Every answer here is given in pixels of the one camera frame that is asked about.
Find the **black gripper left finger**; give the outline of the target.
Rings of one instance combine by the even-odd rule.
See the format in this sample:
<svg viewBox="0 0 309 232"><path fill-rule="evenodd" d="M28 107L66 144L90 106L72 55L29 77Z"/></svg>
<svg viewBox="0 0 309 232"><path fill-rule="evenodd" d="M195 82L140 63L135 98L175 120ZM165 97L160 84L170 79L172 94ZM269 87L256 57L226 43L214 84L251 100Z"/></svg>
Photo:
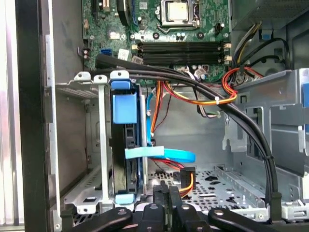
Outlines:
<svg viewBox="0 0 309 232"><path fill-rule="evenodd" d="M165 181L153 186L153 201L140 203L135 210L125 207L113 208L67 232L164 232L166 231L165 203L168 186Z"/></svg>

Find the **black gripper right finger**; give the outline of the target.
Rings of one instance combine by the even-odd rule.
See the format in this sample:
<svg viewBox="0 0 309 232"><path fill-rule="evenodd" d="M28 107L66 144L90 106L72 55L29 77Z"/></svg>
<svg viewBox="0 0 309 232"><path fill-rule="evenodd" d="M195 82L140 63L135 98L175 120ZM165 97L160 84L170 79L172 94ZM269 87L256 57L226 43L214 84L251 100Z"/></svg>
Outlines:
<svg viewBox="0 0 309 232"><path fill-rule="evenodd" d="M275 232L276 229L224 208L214 208L207 214L182 202L179 189L169 187L169 206L173 232Z"/></svg>

